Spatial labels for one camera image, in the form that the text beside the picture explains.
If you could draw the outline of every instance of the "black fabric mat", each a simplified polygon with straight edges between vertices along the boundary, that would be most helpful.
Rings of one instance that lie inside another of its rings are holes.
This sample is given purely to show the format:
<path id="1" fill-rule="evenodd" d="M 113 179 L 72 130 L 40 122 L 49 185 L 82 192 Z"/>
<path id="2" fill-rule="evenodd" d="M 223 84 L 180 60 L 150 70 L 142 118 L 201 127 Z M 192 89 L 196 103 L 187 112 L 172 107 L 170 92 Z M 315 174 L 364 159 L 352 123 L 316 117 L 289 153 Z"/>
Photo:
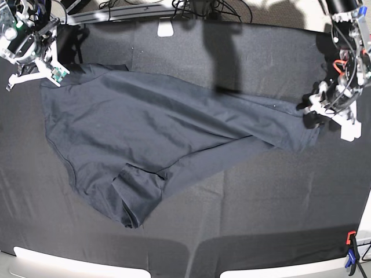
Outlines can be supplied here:
<path id="1" fill-rule="evenodd" d="M 79 62 L 70 47 L 78 38 L 84 63 L 126 64 L 295 102 L 326 76 L 322 52 L 332 47 L 324 34 L 259 25 L 178 22 L 171 38 L 157 37 L 155 21 L 78 32 L 60 40 L 65 62 Z M 39 81 L 8 93 L 15 67 L 0 60 L 0 69 L 1 251 L 20 246 L 171 278 L 345 256 L 347 232 L 358 227 L 370 190 L 369 89 L 359 101 L 363 129 L 355 142 L 325 128 L 315 147 L 272 151 L 218 173 L 165 200 L 132 230 L 72 192 L 45 139 Z"/>

